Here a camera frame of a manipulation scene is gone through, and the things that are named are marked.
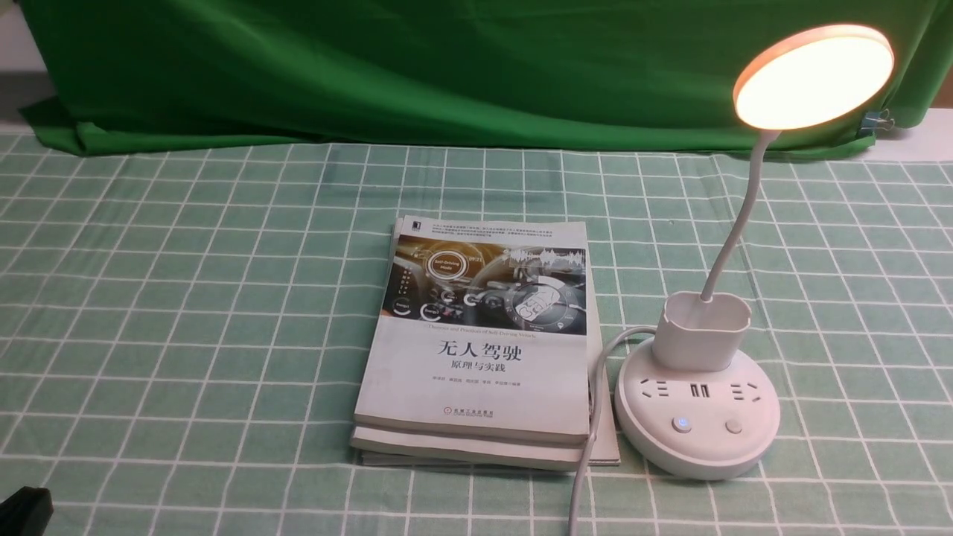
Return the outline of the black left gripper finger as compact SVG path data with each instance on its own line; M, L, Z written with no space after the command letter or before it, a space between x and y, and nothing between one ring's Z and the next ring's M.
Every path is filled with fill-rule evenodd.
M23 486L1 505L1 535L44 535L54 514L47 488Z

